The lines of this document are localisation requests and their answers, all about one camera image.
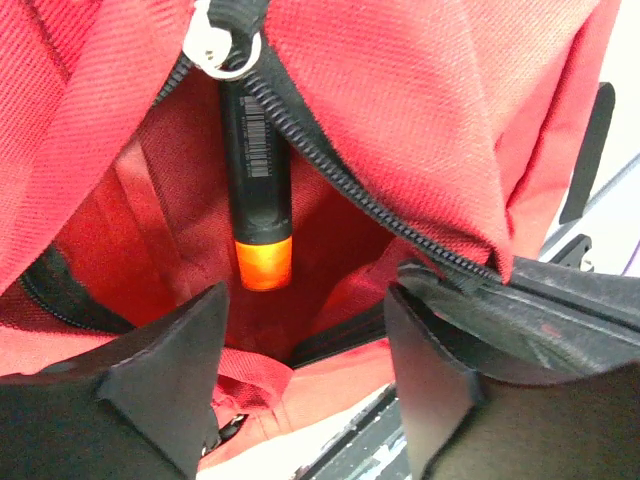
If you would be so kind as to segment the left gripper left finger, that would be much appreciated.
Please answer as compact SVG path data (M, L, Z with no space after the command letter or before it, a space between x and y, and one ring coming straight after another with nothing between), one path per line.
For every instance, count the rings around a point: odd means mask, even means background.
M211 401L228 312L220 283L98 348L2 377L2 478L195 478L219 439Z

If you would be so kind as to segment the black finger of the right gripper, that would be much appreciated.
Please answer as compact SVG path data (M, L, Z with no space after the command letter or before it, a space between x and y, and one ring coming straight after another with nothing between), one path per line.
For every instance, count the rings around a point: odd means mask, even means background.
M405 262L398 280L447 323L519 359L571 374L639 358L639 281L518 258L508 284L441 278Z

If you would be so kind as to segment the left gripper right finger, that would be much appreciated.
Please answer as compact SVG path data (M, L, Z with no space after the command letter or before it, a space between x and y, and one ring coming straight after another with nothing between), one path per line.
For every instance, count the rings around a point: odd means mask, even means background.
M492 348L407 290L384 301L417 479L635 479L639 366L567 377Z

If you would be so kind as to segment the red backpack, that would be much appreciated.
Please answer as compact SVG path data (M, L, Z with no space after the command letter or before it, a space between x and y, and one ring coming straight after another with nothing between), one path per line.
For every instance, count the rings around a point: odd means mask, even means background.
M384 301L403 287L400 266L508 284L518 258L538 261L578 159L606 135L594 117L610 93L598 76L618 11L3 2L1 379L98 348L223 283L219 439L197 475L396 388ZM225 83L289 146L283 288L241 282Z

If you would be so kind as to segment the black orange marker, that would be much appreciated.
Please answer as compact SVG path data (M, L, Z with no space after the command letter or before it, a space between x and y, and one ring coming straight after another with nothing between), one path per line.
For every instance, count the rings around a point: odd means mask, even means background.
M292 277L289 146L237 83L220 86L231 229L243 286L269 291Z

